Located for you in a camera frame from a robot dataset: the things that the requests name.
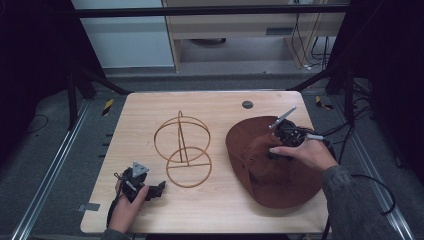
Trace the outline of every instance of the sleeve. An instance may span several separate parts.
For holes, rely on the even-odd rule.
[[[125,234],[112,230],[106,229],[103,234],[101,240],[130,240],[125,236]]]
[[[333,239],[400,239],[400,235],[365,198],[343,166],[324,171],[322,188]]]

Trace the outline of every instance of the person's left hand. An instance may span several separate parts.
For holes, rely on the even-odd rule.
[[[108,228],[125,234],[137,217],[148,191],[149,186],[141,188],[132,203],[125,195],[121,196],[113,210]]]

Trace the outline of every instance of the light wood tabletop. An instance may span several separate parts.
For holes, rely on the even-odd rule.
[[[244,101],[253,107],[245,109]],[[225,138],[237,122],[259,116],[280,116],[292,106],[297,109],[288,120],[297,126],[313,127],[299,92],[155,92],[133,93],[126,100],[104,159],[90,203],[100,204],[98,211],[86,211],[81,230],[103,232],[109,206],[115,197],[114,173],[122,173],[134,161],[148,167],[145,183],[166,181],[160,198],[145,202],[130,231],[132,233],[318,233],[328,217],[326,199],[319,191],[311,200],[290,209],[269,209],[256,203],[235,176],[226,149]],[[155,148],[156,131],[166,121],[184,117],[202,121],[210,132],[206,150],[212,162],[209,178],[197,187],[184,188],[170,181],[167,161]],[[179,149],[178,124],[158,132],[157,149],[170,156]],[[182,124],[187,146],[204,149],[207,132],[197,125]],[[201,180],[209,165],[170,172],[177,182]]]

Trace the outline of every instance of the hat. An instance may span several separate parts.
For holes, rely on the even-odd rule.
[[[321,189],[321,173],[293,158],[269,156],[269,149],[284,145],[269,126],[275,116],[243,120],[227,133],[231,166],[252,198],[269,208],[303,204]]]

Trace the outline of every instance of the wall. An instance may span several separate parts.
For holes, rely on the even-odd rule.
[[[160,0],[72,0],[76,9],[162,7]],[[174,67],[164,17],[81,19],[103,68]]]

